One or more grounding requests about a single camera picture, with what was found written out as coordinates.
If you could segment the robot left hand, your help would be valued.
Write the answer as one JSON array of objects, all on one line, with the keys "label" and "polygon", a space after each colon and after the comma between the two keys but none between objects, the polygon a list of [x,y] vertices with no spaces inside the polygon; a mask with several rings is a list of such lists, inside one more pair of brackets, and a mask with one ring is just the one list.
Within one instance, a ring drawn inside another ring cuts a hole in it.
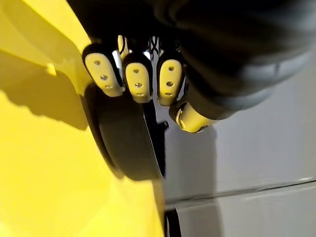
[{"label": "robot left hand", "polygon": [[154,135],[158,101],[197,133],[264,101],[304,65],[316,40],[313,0],[71,0],[92,43],[83,63],[103,135]]}]

